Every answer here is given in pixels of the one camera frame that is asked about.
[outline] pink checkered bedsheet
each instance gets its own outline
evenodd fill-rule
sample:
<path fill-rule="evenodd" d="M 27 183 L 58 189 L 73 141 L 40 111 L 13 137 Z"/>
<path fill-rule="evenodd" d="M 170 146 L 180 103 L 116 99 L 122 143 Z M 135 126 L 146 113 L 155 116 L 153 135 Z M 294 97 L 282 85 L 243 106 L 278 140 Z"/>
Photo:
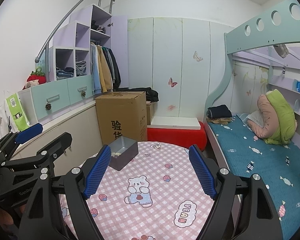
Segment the pink checkered bedsheet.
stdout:
<path fill-rule="evenodd" d="M 139 142 L 139 154 L 121 171 L 108 167 L 87 200 L 104 239 L 196 239 L 213 205 L 176 145 Z M 75 234 L 65 195 L 65 222 Z"/>

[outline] circular hole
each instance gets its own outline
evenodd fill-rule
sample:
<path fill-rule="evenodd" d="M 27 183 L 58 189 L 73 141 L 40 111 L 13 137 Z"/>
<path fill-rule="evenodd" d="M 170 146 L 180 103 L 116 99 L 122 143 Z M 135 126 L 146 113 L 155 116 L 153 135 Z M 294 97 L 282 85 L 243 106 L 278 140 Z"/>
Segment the circular hole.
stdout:
<path fill-rule="evenodd" d="M 257 20 L 257 30 L 261 32 L 263 31 L 264 28 L 265 28 L 265 24 L 263 23 L 263 20 L 259 18 Z"/>
<path fill-rule="evenodd" d="M 271 14 L 272 23 L 276 26 L 279 26 L 281 23 L 281 16 L 278 11 L 273 11 Z"/>
<path fill-rule="evenodd" d="M 250 29 L 250 26 L 249 26 L 249 25 L 247 25 L 247 26 L 244 28 L 244 33 L 245 33 L 246 36 L 249 36 L 249 35 L 250 35 L 251 29 Z"/>
<path fill-rule="evenodd" d="M 293 19 L 300 20 L 300 7 L 295 3 L 290 4 L 290 13 Z"/>

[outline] blue bedsheet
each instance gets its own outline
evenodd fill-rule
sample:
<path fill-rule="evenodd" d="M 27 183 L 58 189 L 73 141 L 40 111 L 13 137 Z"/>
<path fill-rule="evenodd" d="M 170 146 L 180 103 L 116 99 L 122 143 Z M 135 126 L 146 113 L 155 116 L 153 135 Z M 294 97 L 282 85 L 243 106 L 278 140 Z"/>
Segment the blue bedsheet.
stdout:
<path fill-rule="evenodd" d="M 209 125 L 232 173 L 244 177 L 258 173 L 268 185 L 283 239 L 288 240 L 300 227 L 300 149 L 293 142 L 284 147 L 255 140 L 239 117 L 233 118 L 228 125 Z"/>

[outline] metal handrail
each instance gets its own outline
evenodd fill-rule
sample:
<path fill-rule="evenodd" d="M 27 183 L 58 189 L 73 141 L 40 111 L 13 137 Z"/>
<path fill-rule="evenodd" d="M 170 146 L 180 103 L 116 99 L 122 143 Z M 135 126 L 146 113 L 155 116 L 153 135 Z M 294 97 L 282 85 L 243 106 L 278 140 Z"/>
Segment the metal handrail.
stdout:
<path fill-rule="evenodd" d="M 54 30 L 52 31 L 52 33 L 49 35 L 48 39 L 46 40 L 46 42 L 44 43 L 44 45 L 42 46 L 39 54 L 37 55 L 37 57 L 35 58 L 34 62 L 39 63 L 40 58 L 44 52 L 44 50 L 46 51 L 45 54 L 45 62 L 46 64 L 49 63 L 49 42 L 51 41 L 53 35 L 55 35 L 55 33 L 57 32 L 57 30 L 60 28 L 61 24 L 63 24 L 63 22 L 69 17 L 69 15 L 74 11 L 74 9 L 76 9 L 78 7 L 78 5 L 80 3 L 82 3 L 84 0 L 80 0 L 79 2 L 77 2 L 77 4 L 75 6 L 72 7 L 72 9 L 70 11 L 68 11 L 68 13 L 62 18 L 62 20 L 57 24 L 57 26 L 54 28 Z M 112 4 L 113 2 L 115 2 L 115 0 L 111 0 L 110 2 L 110 9 L 109 9 L 109 13 L 111 14 L 112 12 Z"/>

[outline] red cushion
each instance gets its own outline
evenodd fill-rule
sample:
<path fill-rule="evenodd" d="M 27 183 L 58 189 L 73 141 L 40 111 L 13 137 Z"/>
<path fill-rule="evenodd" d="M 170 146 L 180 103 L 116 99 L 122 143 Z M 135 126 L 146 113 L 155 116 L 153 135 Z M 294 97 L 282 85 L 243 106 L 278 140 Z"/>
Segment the red cushion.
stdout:
<path fill-rule="evenodd" d="M 148 141 L 171 143 L 187 149 L 196 144 L 203 151 L 207 145 L 207 135 L 204 124 L 199 123 L 200 130 L 148 128 Z"/>

